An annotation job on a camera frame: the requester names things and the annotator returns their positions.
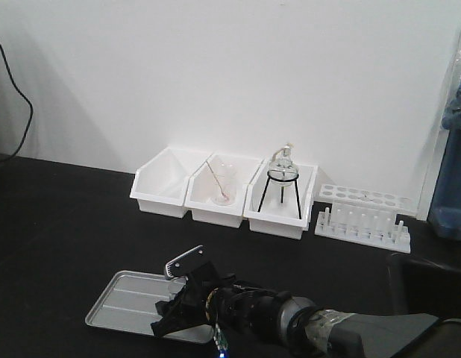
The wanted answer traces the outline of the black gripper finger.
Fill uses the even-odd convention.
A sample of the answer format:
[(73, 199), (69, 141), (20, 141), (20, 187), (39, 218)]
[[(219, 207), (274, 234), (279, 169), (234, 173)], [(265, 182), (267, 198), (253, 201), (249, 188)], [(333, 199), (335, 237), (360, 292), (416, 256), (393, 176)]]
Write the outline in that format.
[(161, 320), (151, 323), (154, 336), (163, 337), (178, 330), (178, 321), (175, 318), (163, 317)]
[(155, 304), (157, 314), (161, 317), (174, 316), (178, 314), (178, 299), (170, 301), (158, 301)]

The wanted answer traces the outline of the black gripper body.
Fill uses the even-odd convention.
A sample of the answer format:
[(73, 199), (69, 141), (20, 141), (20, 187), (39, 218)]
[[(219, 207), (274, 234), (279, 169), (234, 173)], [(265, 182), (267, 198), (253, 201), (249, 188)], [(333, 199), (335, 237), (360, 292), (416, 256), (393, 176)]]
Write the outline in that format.
[(214, 289), (224, 285), (211, 261), (189, 272), (185, 287), (175, 296), (178, 299), (178, 314), (167, 316), (178, 321), (178, 330), (175, 332), (208, 324), (205, 311), (207, 297)]

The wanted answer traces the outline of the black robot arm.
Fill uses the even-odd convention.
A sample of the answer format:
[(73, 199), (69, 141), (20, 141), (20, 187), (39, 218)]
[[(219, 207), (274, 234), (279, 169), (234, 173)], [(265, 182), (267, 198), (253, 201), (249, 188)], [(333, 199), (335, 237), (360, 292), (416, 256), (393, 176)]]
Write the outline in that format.
[(323, 309), (309, 298), (258, 287), (220, 276), (211, 262), (185, 269), (165, 267), (184, 287), (156, 304), (161, 319), (151, 324), (155, 336), (200, 325), (213, 331), (219, 357), (229, 357), (226, 328), (258, 341), (285, 347), (295, 357), (395, 357), (438, 322), (429, 314), (366, 315)]

